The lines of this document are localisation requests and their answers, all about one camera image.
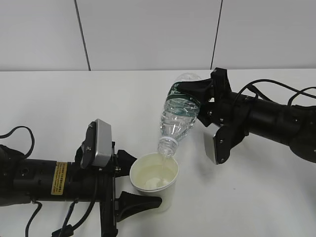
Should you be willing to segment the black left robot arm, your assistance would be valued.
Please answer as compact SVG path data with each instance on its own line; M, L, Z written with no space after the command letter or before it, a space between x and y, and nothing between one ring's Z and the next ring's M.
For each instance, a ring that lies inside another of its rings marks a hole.
M105 167L80 166L82 149L74 162L24 158L23 153L0 147L0 204L9 206L36 201L89 202L87 212L75 225L67 225L63 236L70 237L99 203L101 236L115 237L117 223L139 212L160 207L160 197L121 192L116 197L115 178L129 175L136 158L124 150L113 153Z

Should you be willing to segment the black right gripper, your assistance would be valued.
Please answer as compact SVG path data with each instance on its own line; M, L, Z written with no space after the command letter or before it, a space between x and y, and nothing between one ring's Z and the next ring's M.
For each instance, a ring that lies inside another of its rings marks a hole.
M209 127L219 127L215 134L218 164L225 163L231 149L249 135L247 120L254 98L232 92L226 69L215 68L210 79L180 82L177 90L195 104L201 105L198 120Z

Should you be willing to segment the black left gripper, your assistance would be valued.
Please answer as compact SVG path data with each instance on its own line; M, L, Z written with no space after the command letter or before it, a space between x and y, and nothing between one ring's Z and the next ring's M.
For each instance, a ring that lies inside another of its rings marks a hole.
M123 191L116 198L116 177L129 176L132 165L137 160L125 150L115 152L115 142L112 141L112 156L103 168L104 185L102 199L99 202L101 236L116 237L117 222L143 211L159 208L162 198L141 196Z

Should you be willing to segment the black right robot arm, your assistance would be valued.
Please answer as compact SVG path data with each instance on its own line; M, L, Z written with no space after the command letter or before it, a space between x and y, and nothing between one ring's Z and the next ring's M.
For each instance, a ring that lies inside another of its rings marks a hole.
M209 79L180 82L181 95L200 106L197 116L208 127L219 126L213 147L215 163L225 163L233 147L250 133L281 143L298 157L316 161L315 106L286 105L271 101L250 82L238 93L232 92L226 69L216 68Z

